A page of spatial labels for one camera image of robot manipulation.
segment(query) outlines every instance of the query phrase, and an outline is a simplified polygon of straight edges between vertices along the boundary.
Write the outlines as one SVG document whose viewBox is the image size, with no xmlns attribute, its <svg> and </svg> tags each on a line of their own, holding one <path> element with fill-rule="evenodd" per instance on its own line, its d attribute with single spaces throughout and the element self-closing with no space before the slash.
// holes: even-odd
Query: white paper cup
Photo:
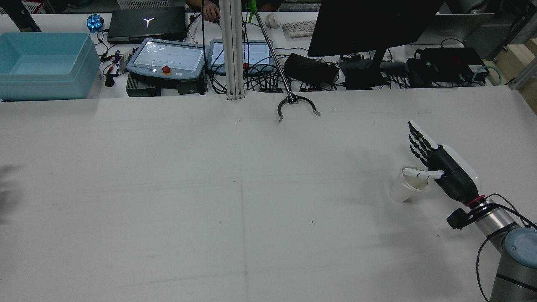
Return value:
<svg viewBox="0 0 537 302">
<path fill-rule="evenodd" d="M 396 202 L 403 202 L 410 197 L 425 191 L 429 181 L 403 174 L 404 168 L 420 169 L 416 167 L 402 167 L 399 170 L 395 183 L 391 186 L 390 197 Z"/>
</svg>

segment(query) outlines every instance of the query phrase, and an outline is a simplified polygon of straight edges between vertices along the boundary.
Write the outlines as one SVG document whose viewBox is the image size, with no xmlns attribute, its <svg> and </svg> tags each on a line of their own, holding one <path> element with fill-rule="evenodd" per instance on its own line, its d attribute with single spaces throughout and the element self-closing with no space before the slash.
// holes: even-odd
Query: blue cap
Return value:
<svg viewBox="0 0 537 302">
<path fill-rule="evenodd" d="M 516 228 L 505 237 L 505 248 L 518 263 L 537 269 L 537 230 Z"/>
</svg>

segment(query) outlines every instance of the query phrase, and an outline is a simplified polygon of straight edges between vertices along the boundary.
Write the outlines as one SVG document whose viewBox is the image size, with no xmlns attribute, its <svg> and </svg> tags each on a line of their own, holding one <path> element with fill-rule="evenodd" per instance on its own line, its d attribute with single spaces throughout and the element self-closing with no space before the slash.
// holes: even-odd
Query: computer mouse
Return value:
<svg viewBox="0 0 537 302">
<path fill-rule="evenodd" d="M 270 28 L 278 28 L 281 26 L 280 19 L 275 13 L 269 13 L 265 19 L 265 24 Z"/>
</svg>

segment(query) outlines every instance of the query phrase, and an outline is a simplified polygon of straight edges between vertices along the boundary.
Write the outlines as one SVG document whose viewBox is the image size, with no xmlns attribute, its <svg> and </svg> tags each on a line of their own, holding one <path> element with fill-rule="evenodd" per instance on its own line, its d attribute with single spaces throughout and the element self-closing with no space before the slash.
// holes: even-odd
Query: monitor stand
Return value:
<svg viewBox="0 0 537 302">
<path fill-rule="evenodd" d="M 362 59 L 351 66 L 349 66 L 350 64 L 345 64 L 346 62 L 340 63 L 345 74 L 345 87 L 347 90 L 365 90 L 387 84 L 386 79 L 380 73 L 380 64 L 386 54 L 386 50 L 387 48 L 377 49 L 372 60 Z"/>
</svg>

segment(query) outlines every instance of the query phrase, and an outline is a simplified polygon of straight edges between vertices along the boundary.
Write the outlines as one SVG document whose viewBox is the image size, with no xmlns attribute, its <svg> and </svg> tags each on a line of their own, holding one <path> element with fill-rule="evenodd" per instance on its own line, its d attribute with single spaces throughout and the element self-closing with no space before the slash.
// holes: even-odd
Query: light blue plastic bin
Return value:
<svg viewBox="0 0 537 302">
<path fill-rule="evenodd" d="M 4 33 L 0 35 L 0 98 L 86 98 L 99 65 L 89 33 Z"/>
</svg>

